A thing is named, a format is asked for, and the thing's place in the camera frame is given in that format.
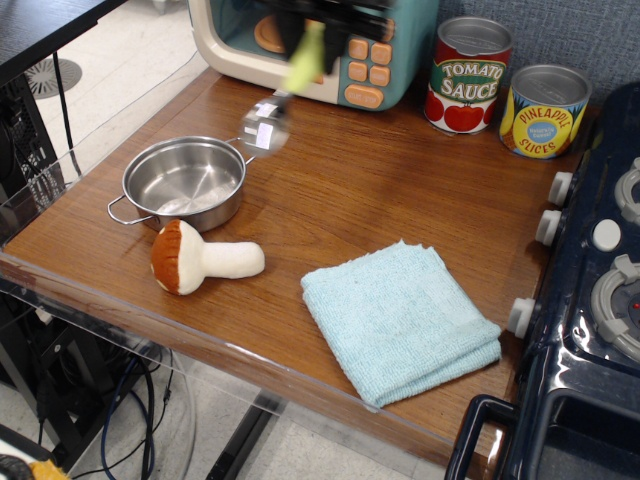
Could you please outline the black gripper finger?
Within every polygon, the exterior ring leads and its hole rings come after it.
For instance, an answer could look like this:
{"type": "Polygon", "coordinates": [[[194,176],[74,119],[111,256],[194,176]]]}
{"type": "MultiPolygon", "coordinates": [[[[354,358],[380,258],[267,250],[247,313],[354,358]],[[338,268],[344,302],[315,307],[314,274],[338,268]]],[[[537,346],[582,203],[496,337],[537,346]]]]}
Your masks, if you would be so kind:
{"type": "Polygon", "coordinates": [[[294,54],[312,20],[295,12],[276,12],[275,20],[285,53],[294,54]]]}
{"type": "Polygon", "coordinates": [[[336,60],[345,51],[349,33],[335,25],[326,24],[323,33],[323,72],[331,74],[336,60]]]}

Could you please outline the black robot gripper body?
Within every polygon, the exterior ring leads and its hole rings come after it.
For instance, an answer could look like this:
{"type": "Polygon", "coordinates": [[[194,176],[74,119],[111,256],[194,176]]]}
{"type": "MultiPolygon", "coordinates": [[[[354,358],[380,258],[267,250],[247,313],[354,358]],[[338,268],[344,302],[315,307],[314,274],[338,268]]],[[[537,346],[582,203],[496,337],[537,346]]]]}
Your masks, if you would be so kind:
{"type": "Polygon", "coordinates": [[[349,35],[382,40],[394,1],[264,1],[271,11],[295,12],[324,25],[335,25],[349,35]]]}

